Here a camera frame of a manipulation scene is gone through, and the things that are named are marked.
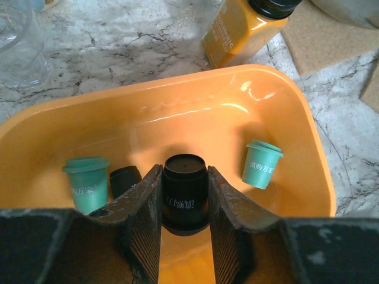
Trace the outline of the small brown cardboard piece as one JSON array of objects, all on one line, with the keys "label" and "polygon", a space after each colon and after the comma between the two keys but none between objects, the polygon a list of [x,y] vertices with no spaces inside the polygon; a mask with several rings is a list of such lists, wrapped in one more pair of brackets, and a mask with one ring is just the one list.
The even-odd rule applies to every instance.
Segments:
[{"label": "small brown cardboard piece", "polygon": [[343,24],[312,1],[299,4],[282,36],[301,76],[378,50],[378,30]]}]

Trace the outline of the brown cardboard sheet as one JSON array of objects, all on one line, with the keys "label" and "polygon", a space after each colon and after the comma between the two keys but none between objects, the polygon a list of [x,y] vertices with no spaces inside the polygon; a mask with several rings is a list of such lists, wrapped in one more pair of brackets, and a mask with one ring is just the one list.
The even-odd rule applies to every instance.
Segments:
[{"label": "brown cardboard sheet", "polygon": [[368,78],[359,99],[378,113],[378,54],[374,56]]}]

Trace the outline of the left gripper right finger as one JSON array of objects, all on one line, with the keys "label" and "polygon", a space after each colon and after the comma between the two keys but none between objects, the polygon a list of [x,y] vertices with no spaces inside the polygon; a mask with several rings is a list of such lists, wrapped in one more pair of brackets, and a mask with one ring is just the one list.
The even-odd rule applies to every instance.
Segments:
[{"label": "left gripper right finger", "polygon": [[217,283],[377,283],[378,219],[283,218],[208,168]]}]

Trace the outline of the steel pot with glass lid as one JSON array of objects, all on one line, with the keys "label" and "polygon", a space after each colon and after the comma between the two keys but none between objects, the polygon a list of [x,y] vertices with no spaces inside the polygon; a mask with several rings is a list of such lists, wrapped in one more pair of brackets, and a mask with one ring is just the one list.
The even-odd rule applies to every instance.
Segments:
[{"label": "steel pot with glass lid", "polygon": [[340,22],[378,29],[378,0],[312,0],[312,3]]}]

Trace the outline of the teal coffee capsule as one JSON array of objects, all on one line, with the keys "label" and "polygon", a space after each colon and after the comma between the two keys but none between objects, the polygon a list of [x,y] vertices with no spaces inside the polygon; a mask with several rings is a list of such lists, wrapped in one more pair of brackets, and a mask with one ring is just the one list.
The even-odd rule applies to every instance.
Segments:
[{"label": "teal coffee capsule", "polygon": [[248,148],[242,181],[258,189],[266,189],[280,158],[281,149],[261,140],[252,140]]},{"label": "teal coffee capsule", "polygon": [[74,206],[82,214],[107,204],[109,165],[104,157],[77,157],[68,159],[62,167],[68,175]]}]

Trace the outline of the clear plastic cup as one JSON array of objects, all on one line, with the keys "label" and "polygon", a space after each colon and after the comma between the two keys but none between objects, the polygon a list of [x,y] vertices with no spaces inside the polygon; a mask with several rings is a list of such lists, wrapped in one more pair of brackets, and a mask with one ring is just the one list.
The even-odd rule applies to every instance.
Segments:
[{"label": "clear plastic cup", "polygon": [[50,73],[42,30],[30,1],[1,1],[1,83],[41,85]]}]

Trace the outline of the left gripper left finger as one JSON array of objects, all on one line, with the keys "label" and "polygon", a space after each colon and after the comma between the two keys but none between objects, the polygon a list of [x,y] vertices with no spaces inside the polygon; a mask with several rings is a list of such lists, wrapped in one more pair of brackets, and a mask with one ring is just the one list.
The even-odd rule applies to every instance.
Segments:
[{"label": "left gripper left finger", "polygon": [[1,211],[2,283],[157,283],[162,166],[86,216],[73,209]]}]

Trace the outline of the yellow spice bottle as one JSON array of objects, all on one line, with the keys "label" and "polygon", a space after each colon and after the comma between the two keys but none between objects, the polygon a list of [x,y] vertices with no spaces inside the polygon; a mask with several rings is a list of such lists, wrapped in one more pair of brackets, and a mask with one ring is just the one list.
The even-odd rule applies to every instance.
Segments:
[{"label": "yellow spice bottle", "polygon": [[226,0],[201,40],[213,69],[246,63],[278,34],[301,0]]}]

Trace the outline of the orange plastic storage basket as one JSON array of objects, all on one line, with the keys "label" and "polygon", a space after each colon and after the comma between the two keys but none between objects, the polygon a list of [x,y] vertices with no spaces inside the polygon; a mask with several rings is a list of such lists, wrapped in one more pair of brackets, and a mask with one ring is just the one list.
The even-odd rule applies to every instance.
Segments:
[{"label": "orange plastic storage basket", "polygon": [[[252,140],[284,154],[264,190],[242,181]],[[143,179],[177,154],[201,157],[207,172],[215,167],[232,187],[280,217],[335,214],[332,178],[305,97],[286,75],[256,64],[73,96],[12,116],[1,125],[1,211],[78,211],[62,171],[68,159],[109,161],[108,205],[116,200],[111,172],[136,166]],[[175,235],[161,225],[157,283],[217,283],[209,201],[208,207],[209,225],[194,235]]]}]

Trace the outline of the black coffee capsule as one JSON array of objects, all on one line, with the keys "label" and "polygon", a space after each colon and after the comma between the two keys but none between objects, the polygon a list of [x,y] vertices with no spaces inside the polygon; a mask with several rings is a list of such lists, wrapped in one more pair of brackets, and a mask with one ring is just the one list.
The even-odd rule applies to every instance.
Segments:
[{"label": "black coffee capsule", "polygon": [[126,166],[110,173],[113,198],[116,199],[142,180],[136,166]]},{"label": "black coffee capsule", "polygon": [[194,154],[168,158],[162,172],[162,225],[172,234],[190,236],[209,225],[208,172]]}]

